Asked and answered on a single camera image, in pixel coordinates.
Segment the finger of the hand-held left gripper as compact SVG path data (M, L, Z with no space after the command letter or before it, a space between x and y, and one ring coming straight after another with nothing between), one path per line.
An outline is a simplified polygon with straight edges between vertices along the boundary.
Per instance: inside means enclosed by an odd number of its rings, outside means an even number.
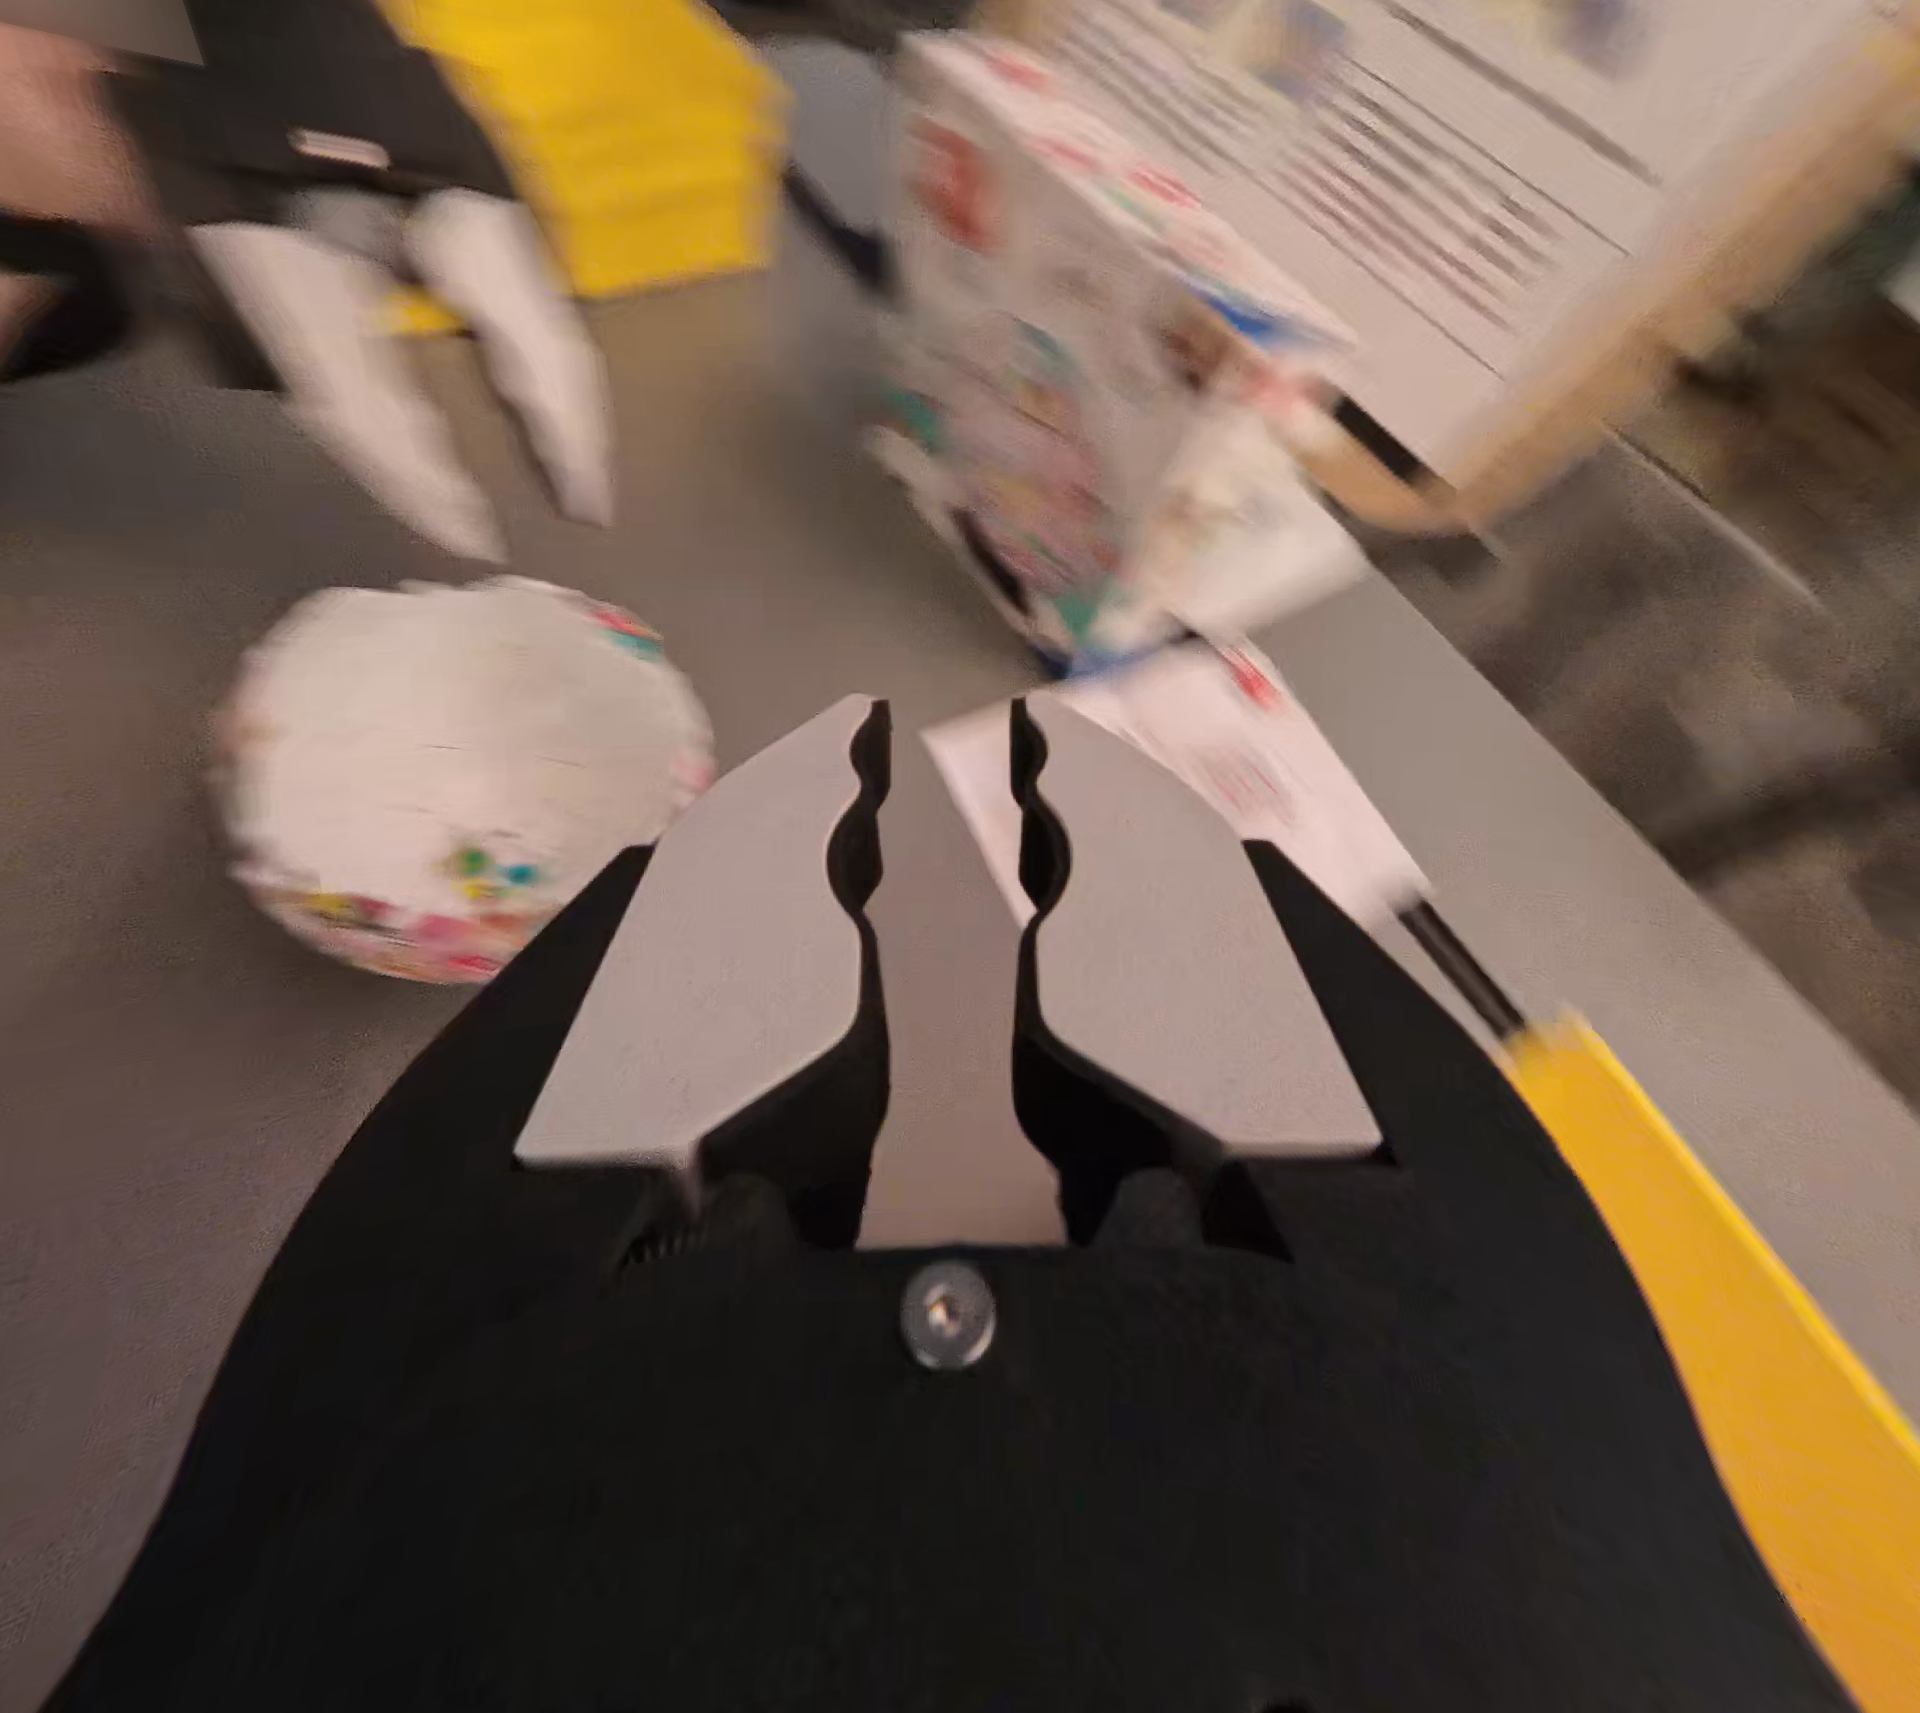
M502 562L493 504L385 326L384 272L308 231L253 222L193 228L193 251L295 425L400 526L454 557Z
M478 342L556 509L583 526L613 526L604 363L533 215L515 199L439 192L414 209L407 241L428 291Z

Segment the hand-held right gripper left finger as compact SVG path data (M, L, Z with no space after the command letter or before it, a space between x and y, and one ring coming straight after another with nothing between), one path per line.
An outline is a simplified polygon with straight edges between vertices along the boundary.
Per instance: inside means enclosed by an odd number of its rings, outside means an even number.
M659 837L515 1143L535 1171L700 1173L855 1040L877 989L892 711L853 692Z

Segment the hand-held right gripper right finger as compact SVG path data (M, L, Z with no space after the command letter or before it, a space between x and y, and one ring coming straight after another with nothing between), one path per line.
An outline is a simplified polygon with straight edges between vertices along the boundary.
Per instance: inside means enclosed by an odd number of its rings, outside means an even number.
M1379 1152L1229 821L1054 692L1011 707L1009 768L1043 1043L1214 1161Z

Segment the yellow plastic bin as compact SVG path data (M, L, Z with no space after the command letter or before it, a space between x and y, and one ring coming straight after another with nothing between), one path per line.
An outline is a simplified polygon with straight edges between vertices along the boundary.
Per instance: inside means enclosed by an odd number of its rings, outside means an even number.
M609 300L765 268L787 91L703 0L382 0Z
M1627 1066L1581 1021L1507 1077L1649 1305L1720 1484L1859 1710L1918 1706L1918 1439Z

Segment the colourful puzzle ball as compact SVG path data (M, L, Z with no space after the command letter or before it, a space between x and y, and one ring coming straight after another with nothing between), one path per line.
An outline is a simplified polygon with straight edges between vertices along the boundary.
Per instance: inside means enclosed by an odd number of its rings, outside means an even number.
M255 909L419 984L493 981L713 776L706 713L659 635L521 577L302 599L241 657L210 758ZM462 843L539 865L544 893L460 906L439 865Z

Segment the person's left forearm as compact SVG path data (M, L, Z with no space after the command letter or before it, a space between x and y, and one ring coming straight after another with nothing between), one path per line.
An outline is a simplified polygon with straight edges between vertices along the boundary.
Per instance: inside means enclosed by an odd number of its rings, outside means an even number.
M1 27L1 212L148 241L159 215L92 46Z

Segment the puzzle ball cardboard box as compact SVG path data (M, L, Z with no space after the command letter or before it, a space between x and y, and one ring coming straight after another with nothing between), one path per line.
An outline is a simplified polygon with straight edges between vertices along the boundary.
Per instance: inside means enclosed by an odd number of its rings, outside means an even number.
M917 34L897 84L882 466L1043 660L1199 637L1153 599L1163 490L1232 415L1303 469L1352 333L1028 47Z

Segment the white instruction leaflet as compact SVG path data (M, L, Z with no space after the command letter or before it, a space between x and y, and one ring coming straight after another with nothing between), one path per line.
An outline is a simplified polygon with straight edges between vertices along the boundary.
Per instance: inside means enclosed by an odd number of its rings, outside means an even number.
M1356 924L1378 928L1426 903L1408 847L1252 644L1165 645L1056 696L1175 773L1240 840L1282 852ZM1028 920L1009 705L956 717L922 739L1007 909Z

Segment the black wrist band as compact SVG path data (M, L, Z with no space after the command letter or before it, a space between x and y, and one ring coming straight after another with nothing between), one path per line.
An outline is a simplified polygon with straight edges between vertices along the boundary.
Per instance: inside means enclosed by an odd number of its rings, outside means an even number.
M1 215L1 383L72 371L121 349L133 294L105 239L80 222Z

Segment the white stand foot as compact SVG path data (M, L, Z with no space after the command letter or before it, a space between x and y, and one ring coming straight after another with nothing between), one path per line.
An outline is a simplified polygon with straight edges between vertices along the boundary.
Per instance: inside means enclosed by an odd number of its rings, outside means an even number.
M1366 570L1354 536L1255 415L1204 429L1155 510L1155 604L1207 639L1282 622Z

